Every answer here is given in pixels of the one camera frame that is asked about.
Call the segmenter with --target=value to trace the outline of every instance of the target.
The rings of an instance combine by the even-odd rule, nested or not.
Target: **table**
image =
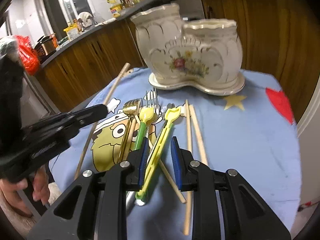
[[[112,112],[97,126],[94,143],[91,141],[89,145],[82,171],[91,169],[97,172],[97,169],[109,165],[112,151],[116,152],[120,147],[127,122],[121,108],[126,101],[142,98],[145,91],[152,88],[148,83],[150,73],[149,69],[135,68],[133,73],[121,80],[109,105]],[[196,110],[209,167],[223,172],[230,168],[238,170],[290,230],[300,202],[301,186],[296,124],[294,120],[291,123],[288,111],[284,113],[271,104],[270,100],[276,104],[283,99],[283,95],[276,92],[281,87],[273,76],[251,71],[242,73],[246,84],[237,96],[246,98],[226,110],[225,98],[205,94],[193,87],[175,91],[158,90],[159,103],[161,106],[168,103],[179,106],[188,99]],[[88,106],[102,103],[112,83]],[[275,98],[268,97],[266,91],[271,91]],[[157,135],[162,123],[156,124]],[[91,126],[82,128],[71,139],[71,147],[49,163],[61,191],[73,181],[90,129]],[[185,118],[180,117],[175,122],[172,135],[177,136],[181,148],[187,148]],[[194,159],[200,160],[194,130],[192,137]],[[164,149],[162,161],[174,178],[169,143]],[[159,169],[153,177],[152,189],[149,203],[134,207],[127,217],[128,239],[191,239],[191,235],[182,234],[185,206]]]

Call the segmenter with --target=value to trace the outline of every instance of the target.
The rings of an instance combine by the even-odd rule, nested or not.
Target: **green handle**
[[[141,144],[142,144],[142,140],[143,140],[145,133],[146,133],[146,128],[147,128],[147,125],[144,122],[141,122],[139,131],[138,131],[138,135],[137,135],[136,144],[134,145],[134,150],[140,149]]]

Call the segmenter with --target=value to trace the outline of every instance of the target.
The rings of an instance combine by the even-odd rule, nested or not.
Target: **wooden cabinet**
[[[320,73],[320,27],[304,0],[202,0],[207,18],[237,21],[242,68],[274,75],[298,122]]]
[[[60,111],[70,111],[108,85],[129,62],[141,67],[127,22],[105,26],[66,49],[36,78]]]

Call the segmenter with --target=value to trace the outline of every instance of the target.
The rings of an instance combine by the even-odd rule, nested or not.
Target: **red plastic bag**
[[[22,64],[29,75],[34,75],[40,67],[40,61],[37,57],[36,52],[31,46],[29,36],[23,37],[21,35],[15,35],[18,46],[19,46],[19,56],[21,58]]]

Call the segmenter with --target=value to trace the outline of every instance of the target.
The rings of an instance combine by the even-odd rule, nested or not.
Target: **yellow star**
[[[227,101],[226,106],[224,107],[224,110],[227,110],[231,106],[237,106],[239,107],[242,111],[244,111],[244,107],[242,104],[242,100],[246,99],[246,96],[237,96],[237,95],[231,95],[227,96],[224,99]]]

